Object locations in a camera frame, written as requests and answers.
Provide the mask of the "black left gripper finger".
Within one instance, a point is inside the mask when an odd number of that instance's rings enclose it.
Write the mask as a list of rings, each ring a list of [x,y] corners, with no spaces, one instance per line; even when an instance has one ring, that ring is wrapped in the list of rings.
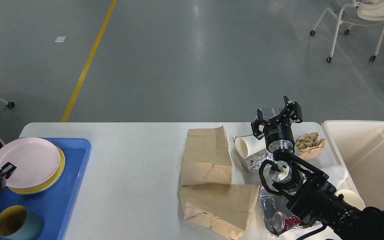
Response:
[[[15,165],[13,165],[10,162],[7,162],[6,164],[4,164],[1,167],[0,176],[2,176],[5,179],[9,179],[12,176],[12,174],[15,172],[16,169],[17,169],[17,167]]]

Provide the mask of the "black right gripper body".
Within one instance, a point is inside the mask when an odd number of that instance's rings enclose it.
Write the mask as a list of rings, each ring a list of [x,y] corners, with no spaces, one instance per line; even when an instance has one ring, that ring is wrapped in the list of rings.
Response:
[[[283,149],[286,152],[294,153],[294,138],[291,129],[292,120],[290,116],[278,115],[271,119],[261,118],[266,149],[274,153]]]

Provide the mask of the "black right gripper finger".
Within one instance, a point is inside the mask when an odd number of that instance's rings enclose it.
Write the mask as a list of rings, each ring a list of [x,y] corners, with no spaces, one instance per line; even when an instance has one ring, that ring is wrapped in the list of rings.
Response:
[[[257,117],[251,122],[251,129],[256,139],[261,140],[264,138],[264,131],[263,129],[261,130],[260,127],[264,128],[265,126],[267,126],[267,120],[263,118],[262,110],[257,110]]]
[[[292,123],[302,123],[303,114],[301,106],[297,102],[289,100],[287,96],[284,96],[283,100],[285,106],[278,115],[278,124],[290,125]]]

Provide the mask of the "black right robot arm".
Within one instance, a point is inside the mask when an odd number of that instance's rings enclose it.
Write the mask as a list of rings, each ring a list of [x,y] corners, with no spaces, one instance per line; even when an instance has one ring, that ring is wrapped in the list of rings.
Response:
[[[291,125],[303,121],[301,107],[287,96],[280,113],[265,119],[262,110],[251,122],[253,135],[264,139],[273,161],[264,160],[258,174],[261,184],[276,196],[285,197],[286,207],[303,223],[322,227],[300,237],[301,240],[331,228],[343,240],[384,240],[384,211],[375,207],[363,210],[348,204],[343,195],[335,195],[336,188],[329,175],[294,153]]]

